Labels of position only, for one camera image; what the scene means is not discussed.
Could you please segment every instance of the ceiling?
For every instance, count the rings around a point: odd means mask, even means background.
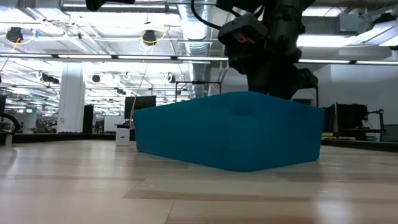
[[[342,0],[318,0],[308,9],[304,16],[336,17],[343,13],[358,13],[364,10],[376,10],[396,4],[396,1],[342,1]],[[82,0],[64,0],[64,7],[38,7],[35,9],[21,9],[6,7],[0,4],[0,52],[15,53],[42,53],[42,54],[111,54],[111,55],[187,55],[187,40],[184,35],[188,32],[182,29],[182,21],[179,14],[174,13],[128,13],[115,12],[115,8],[108,8],[106,12],[88,12],[84,7],[76,7],[84,4]],[[148,1],[138,1],[140,6],[146,6]],[[176,9],[178,4],[188,4],[188,1],[169,1],[170,8]],[[212,6],[214,1],[207,1],[211,8],[211,21],[224,24],[232,19],[228,13]],[[15,46],[6,38],[6,32],[10,27],[21,27],[24,36],[23,44]],[[142,34],[145,30],[154,30],[159,40],[154,47],[142,43]],[[210,36],[201,42],[209,45],[208,56],[223,55],[223,46],[217,41],[217,31],[210,30]],[[334,39],[326,41],[318,39],[320,45],[308,47],[305,37],[299,41],[302,44],[303,58],[333,59],[333,60],[383,60],[391,56],[388,47],[324,47],[324,42],[335,43]],[[41,103],[51,106],[39,110],[42,113],[55,113],[59,99],[59,85],[50,85],[51,88],[29,88],[28,86],[48,86],[48,83],[40,81],[41,74],[53,76],[62,81],[63,62],[25,60],[23,58],[0,58],[0,65],[4,65],[2,71],[2,83],[8,85],[23,85],[26,88],[2,88],[2,93],[9,95],[9,106],[23,106],[26,104]],[[211,81],[215,81],[219,74],[219,64],[212,63]],[[97,112],[103,114],[115,114],[121,111],[111,111],[111,108],[123,108],[123,99],[116,90],[104,90],[107,86],[120,88],[138,88],[142,76],[145,79],[142,86],[145,89],[153,88],[154,91],[126,90],[127,96],[157,95],[159,104],[173,103],[175,92],[174,84],[167,81],[167,75],[171,74],[180,81],[191,81],[191,65],[189,63],[123,63],[123,62],[85,62],[88,70],[88,83],[86,91],[86,103],[95,104]],[[319,69],[318,65],[309,66],[310,69]],[[111,77],[116,83],[95,83],[93,75]],[[242,87],[246,83],[241,77],[230,85]],[[190,85],[183,88],[178,101],[188,100],[194,96]],[[109,104],[109,99],[117,101],[116,105]]]

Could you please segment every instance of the exposed ductwork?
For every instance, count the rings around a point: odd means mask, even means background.
[[[183,37],[185,40],[205,40],[208,38],[210,28],[198,21],[193,15],[190,5],[179,5],[178,9],[181,15]],[[211,14],[209,6],[197,5],[195,9],[204,20],[209,20]],[[207,43],[188,42],[185,44],[185,48],[189,56],[207,56],[209,52],[209,45]],[[210,81],[210,65],[202,63],[190,64],[190,76],[192,81]],[[203,88],[203,86],[193,86],[195,97],[203,97],[205,94],[199,88]],[[205,86],[205,91],[208,91],[208,85]]]

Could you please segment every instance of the blue container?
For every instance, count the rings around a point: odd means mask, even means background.
[[[324,112],[252,92],[225,93],[134,113],[137,149],[233,171],[319,158]]]

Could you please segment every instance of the wooden floor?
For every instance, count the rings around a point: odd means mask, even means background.
[[[0,148],[0,223],[397,224],[398,154],[322,147],[237,173],[113,141],[21,144]]]

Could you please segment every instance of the metal frame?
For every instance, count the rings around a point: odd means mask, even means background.
[[[185,84],[193,84],[193,85],[206,85],[206,84],[218,84],[220,94],[221,91],[221,82],[207,82],[207,81],[193,81],[193,82],[185,82],[185,81],[177,81],[175,82],[175,102],[177,102],[177,92],[178,92],[178,84],[185,83]]]

